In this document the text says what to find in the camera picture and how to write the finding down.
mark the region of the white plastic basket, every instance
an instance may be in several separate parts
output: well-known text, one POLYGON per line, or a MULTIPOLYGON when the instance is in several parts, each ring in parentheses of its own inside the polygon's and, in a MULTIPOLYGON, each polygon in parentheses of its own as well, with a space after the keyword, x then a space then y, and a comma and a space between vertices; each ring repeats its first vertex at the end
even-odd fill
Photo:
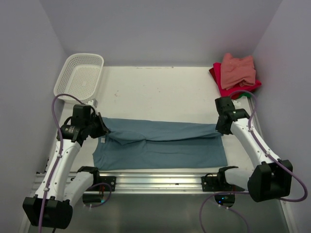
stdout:
MULTIPOLYGON (((77 53, 71 55, 58 76, 54 87, 54 95, 70 94, 83 103, 95 99, 99 80, 103 72, 104 59, 100 55, 91 53, 77 53)), ((60 99, 69 103, 77 103, 67 96, 60 99)))

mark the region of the stack of folded clothes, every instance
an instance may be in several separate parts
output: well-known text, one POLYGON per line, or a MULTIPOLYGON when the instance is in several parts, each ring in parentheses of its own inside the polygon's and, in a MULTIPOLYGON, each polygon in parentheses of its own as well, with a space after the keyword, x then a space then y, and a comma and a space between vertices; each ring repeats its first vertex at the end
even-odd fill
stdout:
MULTIPOLYGON (((226 53, 222 63, 214 63, 209 70, 215 80, 221 96, 230 96, 238 90, 254 91, 261 82, 256 80, 256 71, 252 56, 244 58, 234 58, 230 53, 226 53)), ((232 99, 238 99, 245 93, 237 93, 232 99)))

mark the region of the purple cable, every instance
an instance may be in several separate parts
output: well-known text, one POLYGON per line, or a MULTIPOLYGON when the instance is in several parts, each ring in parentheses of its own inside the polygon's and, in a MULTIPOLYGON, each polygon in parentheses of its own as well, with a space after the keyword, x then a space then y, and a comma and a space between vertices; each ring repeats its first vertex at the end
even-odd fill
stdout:
POLYGON ((86 205, 86 206, 91 207, 91 208, 99 207, 99 206, 104 205, 109 200, 109 198, 111 196, 111 192, 112 192, 112 188, 111 188, 111 186, 109 184, 107 184, 107 183, 97 183, 97 184, 91 186, 90 188, 94 188, 94 187, 97 187, 99 185, 107 185, 109 187, 109 191, 110 192, 109 192, 109 195, 108 195, 107 199, 104 202, 100 203, 100 204, 97 204, 97 205, 86 205))
MULTIPOLYGON (((204 200, 204 202, 202 203, 202 205, 201 205, 201 207, 200 207, 200 212, 199 212, 200 225, 201 225, 201 228, 202 228, 202 230, 203 230, 204 233, 207 233, 206 230, 205 230, 205 228, 204 228, 204 226, 203 226, 203 222, 202 222, 202 210, 203 210, 203 207, 204 207, 205 203, 206 203, 210 198, 212 198, 212 197, 214 197, 214 196, 216 196, 216 195, 226 195, 226 194, 231 194, 231 193, 234 193, 234 194, 244 194, 244 195, 248 195, 248 194, 249 194, 248 192, 237 192, 237 191, 219 192, 219 193, 214 193, 214 194, 210 195, 208 198, 206 198, 206 199, 204 200)), ((248 222, 246 221, 246 219, 245 219, 245 217, 244 217, 243 215, 241 215, 238 211, 236 211, 236 210, 234 210, 234 209, 228 208, 228 210, 230 210, 230 211, 236 213, 237 215, 239 215, 239 216, 243 219, 243 221, 245 222, 245 224, 246 224, 247 232, 248 232, 248 233, 251 232, 250 226, 249 226, 248 222)))
POLYGON ((301 198, 299 198, 299 199, 279 198, 279 200, 289 201, 289 202, 300 202, 300 201, 305 200, 305 199, 307 198, 307 196, 308 196, 308 189, 307 189, 306 185, 303 183, 303 181, 302 181, 299 177, 297 177, 295 174, 293 174, 291 171, 289 171, 289 170, 288 170, 283 164, 281 164, 278 160, 276 160, 275 158, 273 158, 273 157, 271 156, 271 154, 269 154, 268 151, 264 148, 264 146, 260 143, 260 141, 259 141, 258 138, 256 137, 254 131, 251 130, 251 129, 252 129, 252 128, 251 128, 251 121, 252 121, 252 119, 253 119, 253 117, 254 117, 254 114, 255 114, 255 112, 256 112, 256 110, 257 110, 257 98, 256 98, 256 96, 255 96, 253 93, 251 93, 251 92, 249 92, 249 91, 245 91, 245 90, 234 91, 234 92, 232 92, 232 93, 230 94, 230 96, 232 96, 232 95, 234 95, 234 94, 236 94, 236 93, 239 93, 239 92, 248 93, 248 94, 250 94, 250 95, 254 98, 254 100, 255 100, 255 107, 254 107, 254 109, 253 109, 253 112, 252 112, 252 114, 251 114, 249 120, 248 120, 248 128, 250 129, 250 133, 251 133, 251 135, 253 136, 254 140, 256 141, 256 143, 258 144, 258 146, 262 149, 262 151, 266 154, 266 156, 267 156, 269 159, 271 159, 273 162, 275 162, 279 167, 281 167, 283 170, 285 170, 287 173, 289 173, 292 177, 294 177, 294 178, 301 184, 301 186, 302 186, 302 188, 303 188, 303 190, 304 190, 304 192, 305 192, 304 195, 303 195, 303 197, 301 197, 301 198))
MULTIPOLYGON (((59 153, 58 153, 59 155, 61 155, 62 151, 63 151, 63 135, 62 135, 62 132, 60 130, 60 127, 59 127, 59 124, 58 124, 58 120, 56 118, 56 114, 55 114, 55 110, 54 110, 54 105, 55 105, 55 102, 56 102, 57 98, 60 97, 60 96, 69 96, 69 97, 75 99, 76 101, 78 101, 80 104, 83 104, 75 96, 72 96, 72 95, 69 95, 69 94, 59 94, 59 95, 55 96, 55 98, 52 101, 52 116, 53 116, 55 125, 57 127, 57 131, 58 131, 58 135, 59 135, 59 139, 60 139, 60 147, 59 147, 59 153)), ((53 177, 53 173, 55 172, 55 169, 57 167, 59 159, 60 159, 60 157, 57 157, 56 160, 55 160, 55 163, 54 163, 54 165, 52 167, 52 170, 50 172, 50 175, 49 175, 49 177, 47 179, 47 182, 46 182, 46 185, 45 185, 46 188, 49 188, 49 186, 50 186, 50 182, 51 182, 51 179, 53 177)), ((42 232, 43 213, 44 213, 44 207, 45 207, 45 201, 46 201, 47 195, 48 195, 48 191, 44 191, 43 198, 42 198, 42 204, 41 204, 41 210, 40 210, 39 225, 38 225, 39 233, 42 232)))

